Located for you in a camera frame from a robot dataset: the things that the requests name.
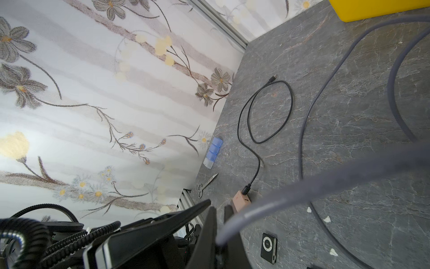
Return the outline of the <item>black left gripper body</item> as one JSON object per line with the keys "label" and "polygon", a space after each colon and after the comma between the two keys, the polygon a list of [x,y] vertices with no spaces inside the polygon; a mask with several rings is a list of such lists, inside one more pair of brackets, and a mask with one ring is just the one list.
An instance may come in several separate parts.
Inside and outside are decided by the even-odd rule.
{"label": "black left gripper body", "polygon": [[184,269],[189,252],[174,234],[211,205],[202,201],[184,211],[121,227],[91,243],[83,253],[85,269]]}

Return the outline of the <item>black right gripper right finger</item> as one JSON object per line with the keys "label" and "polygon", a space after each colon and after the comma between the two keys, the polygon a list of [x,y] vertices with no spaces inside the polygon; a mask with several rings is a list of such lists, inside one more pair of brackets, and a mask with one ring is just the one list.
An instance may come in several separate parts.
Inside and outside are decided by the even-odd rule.
{"label": "black right gripper right finger", "polygon": [[224,269],[251,269],[240,233],[236,233],[223,249]]}

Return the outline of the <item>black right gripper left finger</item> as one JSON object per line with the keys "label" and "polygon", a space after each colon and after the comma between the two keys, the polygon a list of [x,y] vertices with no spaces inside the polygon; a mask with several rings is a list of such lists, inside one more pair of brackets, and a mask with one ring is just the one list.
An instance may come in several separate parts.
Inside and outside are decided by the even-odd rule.
{"label": "black right gripper left finger", "polygon": [[210,207],[200,237],[186,269],[215,269],[217,217],[216,209]]}

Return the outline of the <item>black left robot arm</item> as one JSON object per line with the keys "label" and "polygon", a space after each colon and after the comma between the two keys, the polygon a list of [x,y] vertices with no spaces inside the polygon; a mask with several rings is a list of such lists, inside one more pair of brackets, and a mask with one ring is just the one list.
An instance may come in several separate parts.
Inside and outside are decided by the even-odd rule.
{"label": "black left robot arm", "polygon": [[48,253],[45,223],[24,218],[1,220],[1,238],[11,240],[1,262],[5,269],[207,269],[213,267],[213,246],[200,249],[174,236],[211,205],[200,202],[123,226],[104,225]]}

